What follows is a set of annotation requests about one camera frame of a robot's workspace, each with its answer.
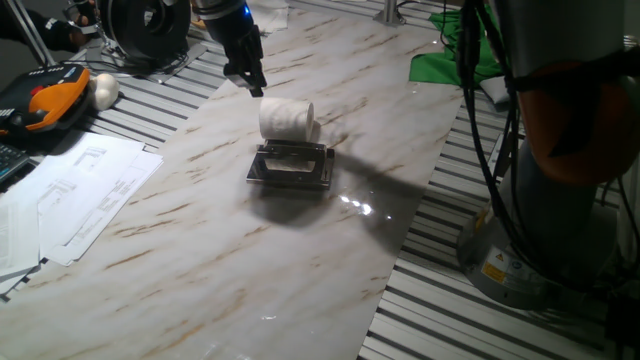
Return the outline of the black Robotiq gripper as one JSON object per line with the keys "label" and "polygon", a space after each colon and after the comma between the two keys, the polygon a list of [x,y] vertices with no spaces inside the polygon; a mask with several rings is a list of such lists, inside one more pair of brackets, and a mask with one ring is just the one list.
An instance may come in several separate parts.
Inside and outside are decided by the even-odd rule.
{"label": "black Robotiq gripper", "polygon": [[224,76],[238,87],[250,87],[252,97],[263,97],[267,86],[261,59],[260,32],[248,7],[239,7],[204,24],[213,40],[220,43],[228,58]]}

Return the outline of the person's hand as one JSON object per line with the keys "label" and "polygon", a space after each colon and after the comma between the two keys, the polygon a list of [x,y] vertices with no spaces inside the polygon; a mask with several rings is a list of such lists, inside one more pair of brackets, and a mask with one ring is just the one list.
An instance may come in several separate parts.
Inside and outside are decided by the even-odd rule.
{"label": "person's hand", "polygon": [[66,23],[63,26],[62,49],[69,52],[77,52],[97,36],[96,33],[85,34],[79,28]]}

